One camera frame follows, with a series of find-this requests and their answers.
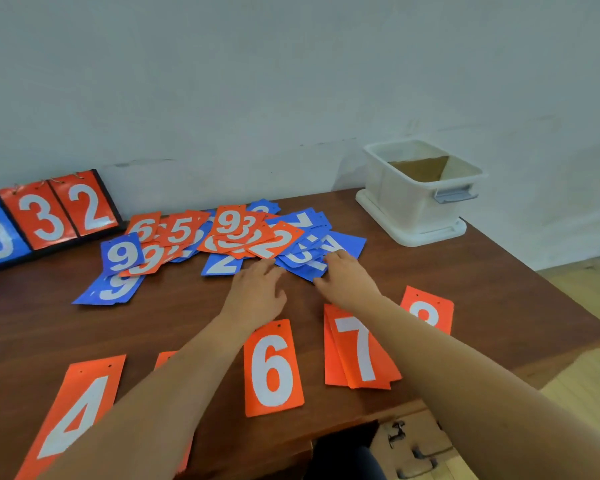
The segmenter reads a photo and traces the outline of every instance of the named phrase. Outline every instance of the white wall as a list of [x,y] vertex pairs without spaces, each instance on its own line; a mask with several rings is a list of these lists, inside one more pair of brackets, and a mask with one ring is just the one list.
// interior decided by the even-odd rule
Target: white wall
[[0,0],[0,187],[98,168],[124,216],[361,185],[420,135],[529,266],[600,254],[600,0]]

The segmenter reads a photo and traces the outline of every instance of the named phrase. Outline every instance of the brown table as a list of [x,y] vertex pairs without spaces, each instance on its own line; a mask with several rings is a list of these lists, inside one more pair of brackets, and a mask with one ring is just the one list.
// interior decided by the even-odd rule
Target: brown table
[[[368,238],[360,262],[400,300],[407,285],[456,304],[452,334],[535,387],[600,346],[600,321],[472,226],[449,241],[405,248],[355,202],[355,190],[280,201],[281,213],[323,210],[336,231]],[[202,278],[206,259],[170,264],[145,279],[128,305],[71,305],[100,273],[97,243],[0,272],[0,479],[16,475],[72,362],[127,354],[118,398],[215,316],[230,278]],[[424,405],[406,379],[391,391],[324,384],[323,300],[293,274],[282,279],[305,404],[247,418],[242,354],[196,434],[187,476],[263,474],[310,455],[310,441]]]

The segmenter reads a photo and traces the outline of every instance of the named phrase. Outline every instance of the white plastic container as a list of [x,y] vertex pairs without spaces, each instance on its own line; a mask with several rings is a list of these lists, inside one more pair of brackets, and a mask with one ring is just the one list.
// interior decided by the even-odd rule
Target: white plastic container
[[[365,146],[367,184],[356,200],[380,226],[403,246],[421,246],[462,235],[460,202],[478,195],[473,185],[486,174],[455,155],[417,139]],[[415,161],[448,155],[442,176],[418,182],[388,162]]]

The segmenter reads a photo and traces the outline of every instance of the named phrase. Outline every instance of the plastic bin handle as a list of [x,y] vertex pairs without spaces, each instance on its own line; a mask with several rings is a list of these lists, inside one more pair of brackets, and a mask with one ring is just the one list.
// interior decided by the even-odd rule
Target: plastic bin handle
[[478,194],[471,195],[469,193],[470,188],[471,185],[466,185],[464,187],[458,187],[455,189],[437,190],[436,193],[433,194],[433,198],[438,203],[462,202],[463,200],[477,198]]

